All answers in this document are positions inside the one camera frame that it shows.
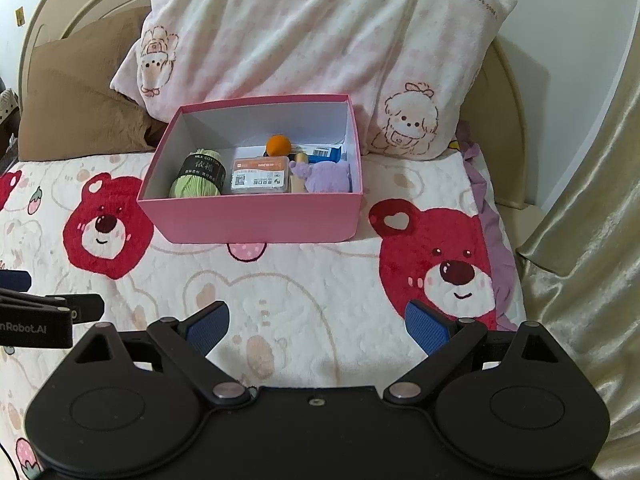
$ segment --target white wall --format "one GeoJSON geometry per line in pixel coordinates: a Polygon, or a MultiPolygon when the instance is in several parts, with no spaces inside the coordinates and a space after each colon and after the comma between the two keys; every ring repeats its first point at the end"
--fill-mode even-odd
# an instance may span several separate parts
{"type": "Polygon", "coordinates": [[[586,151],[581,145],[590,145],[602,122],[637,4],[518,0],[502,26],[529,129],[527,199],[544,209],[564,189],[586,151]]]}
{"type": "Polygon", "coordinates": [[[40,0],[0,0],[0,77],[8,88],[18,90],[18,63],[24,35],[40,0]],[[15,10],[24,7],[26,23],[18,27],[15,10]]]}

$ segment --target open storage box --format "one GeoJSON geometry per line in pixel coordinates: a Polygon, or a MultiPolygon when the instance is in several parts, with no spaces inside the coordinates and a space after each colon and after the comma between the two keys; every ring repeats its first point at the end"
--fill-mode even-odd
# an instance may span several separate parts
{"type": "Polygon", "coordinates": [[[172,243],[318,243],[353,237],[362,203],[362,167],[353,106],[347,95],[266,96],[178,109],[140,187],[138,204],[172,243]],[[262,156],[267,140],[341,144],[350,193],[231,195],[235,158],[262,156]],[[167,198],[184,159],[215,150],[226,169],[220,196],[167,198]]]}

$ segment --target beige headboard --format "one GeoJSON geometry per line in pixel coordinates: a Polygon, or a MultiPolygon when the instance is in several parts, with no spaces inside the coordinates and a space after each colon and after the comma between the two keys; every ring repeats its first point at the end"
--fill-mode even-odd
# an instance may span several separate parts
{"type": "MultiPolygon", "coordinates": [[[[66,38],[75,30],[110,14],[149,6],[150,0],[41,0],[30,21],[20,56],[18,97],[29,87],[33,48],[66,38]]],[[[482,70],[469,92],[461,118],[484,154],[496,202],[522,208],[525,187],[524,118],[517,86],[497,42],[489,48],[482,70]]]]}

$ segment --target bedspread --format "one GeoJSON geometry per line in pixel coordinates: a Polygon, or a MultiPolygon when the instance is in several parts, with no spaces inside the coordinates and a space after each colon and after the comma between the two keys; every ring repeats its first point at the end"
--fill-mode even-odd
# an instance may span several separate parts
{"type": "MultiPolygon", "coordinates": [[[[229,331],[208,358],[244,384],[381,391],[425,357],[402,319],[412,298],[492,328],[524,320],[484,161],[460,147],[365,156],[360,225],[338,244],[170,244],[138,215],[149,153],[18,164],[0,177],[0,265],[28,270],[33,294],[101,294],[120,330],[224,300],[229,331]]],[[[24,411],[64,355],[0,348],[2,480],[36,476],[24,411]]]]}

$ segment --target bear nose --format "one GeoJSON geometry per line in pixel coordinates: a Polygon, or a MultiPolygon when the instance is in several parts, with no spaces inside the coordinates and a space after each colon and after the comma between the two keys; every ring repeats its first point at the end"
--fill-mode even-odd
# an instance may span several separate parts
{"type": "Polygon", "coordinates": [[[95,229],[105,235],[113,231],[117,223],[118,219],[113,215],[98,216],[98,219],[95,221],[95,229]]]}
{"type": "Polygon", "coordinates": [[[440,264],[440,275],[451,285],[466,285],[476,276],[476,272],[471,264],[450,260],[440,264]]]}

